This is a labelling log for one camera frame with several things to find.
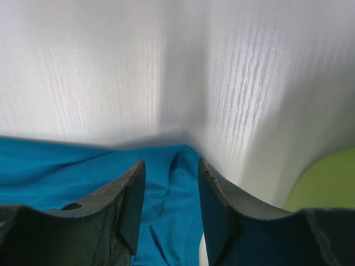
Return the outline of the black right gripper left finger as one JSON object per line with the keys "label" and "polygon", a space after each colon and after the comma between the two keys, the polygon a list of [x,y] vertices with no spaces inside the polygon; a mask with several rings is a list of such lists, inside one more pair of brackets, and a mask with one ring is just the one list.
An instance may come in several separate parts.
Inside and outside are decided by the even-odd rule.
{"label": "black right gripper left finger", "polygon": [[2,265],[130,265],[145,194],[145,163],[61,209],[1,206]]}

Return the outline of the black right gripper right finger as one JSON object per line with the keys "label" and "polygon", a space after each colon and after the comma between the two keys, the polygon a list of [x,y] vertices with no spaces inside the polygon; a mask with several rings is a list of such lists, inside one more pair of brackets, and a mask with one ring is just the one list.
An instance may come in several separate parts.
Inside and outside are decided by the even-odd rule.
{"label": "black right gripper right finger", "polygon": [[233,184],[204,159],[198,183],[210,265],[354,264],[354,210],[280,209]]}

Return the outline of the teal blue t-shirt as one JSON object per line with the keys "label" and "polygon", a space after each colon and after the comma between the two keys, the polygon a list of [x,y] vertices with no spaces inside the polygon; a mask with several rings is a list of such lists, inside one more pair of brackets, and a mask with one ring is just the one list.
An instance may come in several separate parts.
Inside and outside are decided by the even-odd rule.
{"label": "teal blue t-shirt", "polygon": [[199,158],[187,145],[112,150],[2,138],[1,203],[60,208],[143,160],[146,188],[133,264],[198,265]]}

